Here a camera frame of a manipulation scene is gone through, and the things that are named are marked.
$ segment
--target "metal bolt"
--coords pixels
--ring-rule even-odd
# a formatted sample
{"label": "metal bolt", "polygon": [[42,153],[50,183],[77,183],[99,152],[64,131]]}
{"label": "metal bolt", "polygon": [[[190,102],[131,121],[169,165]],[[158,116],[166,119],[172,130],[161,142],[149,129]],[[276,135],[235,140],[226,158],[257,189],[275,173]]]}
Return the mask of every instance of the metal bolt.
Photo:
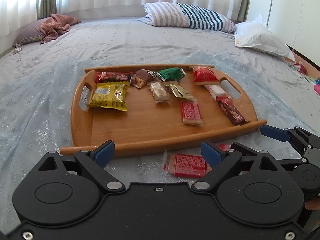
{"label": "metal bolt", "polygon": [[22,237],[25,240],[31,240],[31,239],[33,239],[33,234],[31,234],[30,232],[26,231],[26,232],[23,232]]}
{"label": "metal bolt", "polygon": [[122,183],[119,181],[112,181],[107,184],[108,189],[120,189],[122,187]]}
{"label": "metal bolt", "polygon": [[163,190],[164,190],[164,189],[161,188],[161,187],[156,187],[156,188],[155,188],[155,191],[156,191],[156,192],[162,192]]}
{"label": "metal bolt", "polygon": [[289,232],[285,235],[284,239],[285,240],[294,240],[295,237],[296,237],[296,234],[294,232]]}
{"label": "metal bolt", "polygon": [[207,189],[210,187],[210,184],[205,181],[199,181],[194,184],[196,189]]}

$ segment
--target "pink blanket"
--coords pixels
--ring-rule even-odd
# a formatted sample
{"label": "pink blanket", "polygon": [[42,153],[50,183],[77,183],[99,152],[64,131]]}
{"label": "pink blanket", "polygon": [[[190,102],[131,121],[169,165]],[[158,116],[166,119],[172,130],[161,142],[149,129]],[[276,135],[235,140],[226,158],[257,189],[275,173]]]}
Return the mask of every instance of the pink blanket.
{"label": "pink blanket", "polygon": [[81,21],[75,17],[52,14],[51,17],[46,19],[39,27],[39,31],[42,33],[42,41],[40,44],[55,40],[60,35],[68,32],[71,25],[79,22]]}

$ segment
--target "barcode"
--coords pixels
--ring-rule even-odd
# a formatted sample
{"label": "barcode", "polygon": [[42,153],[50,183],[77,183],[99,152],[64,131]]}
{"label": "barcode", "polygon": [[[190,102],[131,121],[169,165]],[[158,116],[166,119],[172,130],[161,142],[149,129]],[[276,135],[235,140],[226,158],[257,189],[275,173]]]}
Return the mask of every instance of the barcode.
{"label": "barcode", "polygon": [[95,91],[96,94],[105,94],[108,95],[110,93],[109,88],[97,88]]}

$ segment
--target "white wardrobe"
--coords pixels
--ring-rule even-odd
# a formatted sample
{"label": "white wardrobe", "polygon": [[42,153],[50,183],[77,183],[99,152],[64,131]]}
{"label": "white wardrobe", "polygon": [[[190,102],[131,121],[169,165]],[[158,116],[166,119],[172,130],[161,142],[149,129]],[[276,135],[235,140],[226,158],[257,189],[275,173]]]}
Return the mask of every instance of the white wardrobe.
{"label": "white wardrobe", "polygon": [[250,0],[247,21],[259,14],[272,33],[320,66],[320,0]]}

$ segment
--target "bed sheet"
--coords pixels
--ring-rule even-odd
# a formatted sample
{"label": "bed sheet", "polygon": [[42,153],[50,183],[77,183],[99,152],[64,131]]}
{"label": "bed sheet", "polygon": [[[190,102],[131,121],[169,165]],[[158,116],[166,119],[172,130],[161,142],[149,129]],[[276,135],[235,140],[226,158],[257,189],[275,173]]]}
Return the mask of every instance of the bed sheet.
{"label": "bed sheet", "polygon": [[[24,176],[48,150],[72,145],[70,105],[83,69],[154,63],[213,63],[243,87],[270,125],[320,130],[319,96],[310,83],[279,58],[235,47],[232,34],[153,27],[136,18],[85,21],[55,41],[27,44],[0,59],[0,230],[19,223],[11,197]],[[237,141],[276,158],[297,157],[288,144],[258,132]],[[165,173],[163,162],[162,154],[147,155],[116,159],[105,169],[126,186],[131,181],[193,182]]]}

